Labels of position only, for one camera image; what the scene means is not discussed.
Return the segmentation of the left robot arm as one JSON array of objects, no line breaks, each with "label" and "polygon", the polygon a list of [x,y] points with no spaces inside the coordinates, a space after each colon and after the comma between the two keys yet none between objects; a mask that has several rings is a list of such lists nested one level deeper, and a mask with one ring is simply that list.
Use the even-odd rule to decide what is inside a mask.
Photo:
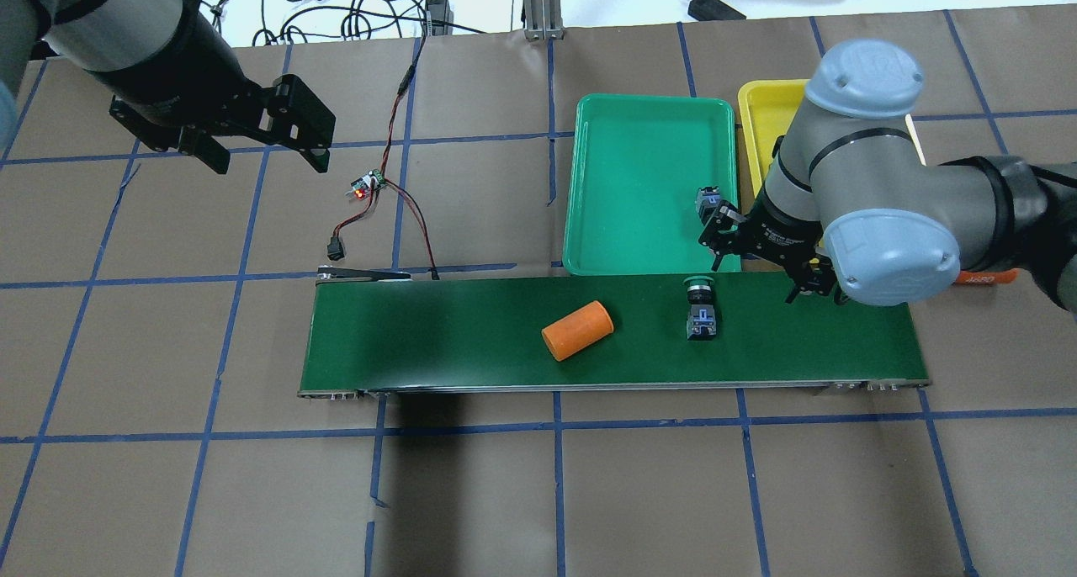
[{"label": "left robot arm", "polygon": [[326,173],[336,118],[294,74],[247,78],[199,0],[3,0],[3,147],[34,45],[46,43],[112,92],[110,116],[151,151],[177,151],[219,174],[223,137],[300,154]]}]

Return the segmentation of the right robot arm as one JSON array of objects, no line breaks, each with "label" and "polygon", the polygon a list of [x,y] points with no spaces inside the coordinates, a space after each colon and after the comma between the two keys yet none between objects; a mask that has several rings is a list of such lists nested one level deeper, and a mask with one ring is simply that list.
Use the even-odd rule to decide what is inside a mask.
[{"label": "right robot arm", "polygon": [[971,156],[927,166],[905,123],[925,79],[889,41],[828,51],[749,212],[699,191],[699,243],[716,262],[777,264],[793,294],[839,287],[875,306],[928,299],[961,272],[1023,269],[1074,312],[1074,163]]}]

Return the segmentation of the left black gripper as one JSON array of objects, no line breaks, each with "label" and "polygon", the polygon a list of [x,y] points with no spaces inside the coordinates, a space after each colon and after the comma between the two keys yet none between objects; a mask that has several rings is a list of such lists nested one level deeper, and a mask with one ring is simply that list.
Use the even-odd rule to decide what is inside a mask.
[{"label": "left black gripper", "polygon": [[151,149],[195,156],[219,175],[230,170],[221,137],[243,136],[300,154],[326,174],[336,117],[300,76],[261,87],[234,57],[202,64],[146,64],[108,74],[111,116]]}]

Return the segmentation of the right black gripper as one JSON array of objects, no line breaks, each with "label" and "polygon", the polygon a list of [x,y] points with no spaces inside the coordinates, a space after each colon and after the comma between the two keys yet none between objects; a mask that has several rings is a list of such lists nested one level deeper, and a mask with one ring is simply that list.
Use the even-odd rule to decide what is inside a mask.
[{"label": "right black gripper", "polygon": [[793,288],[786,302],[792,304],[801,294],[833,296],[837,301],[833,262],[820,254],[822,236],[819,221],[785,214],[765,193],[759,193],[746,215],[724,198],[722,209],[703,225],[698,243],[712,252],[713,272],[719,270],[728,255],[753,256],[777,264],[788,275]]}]

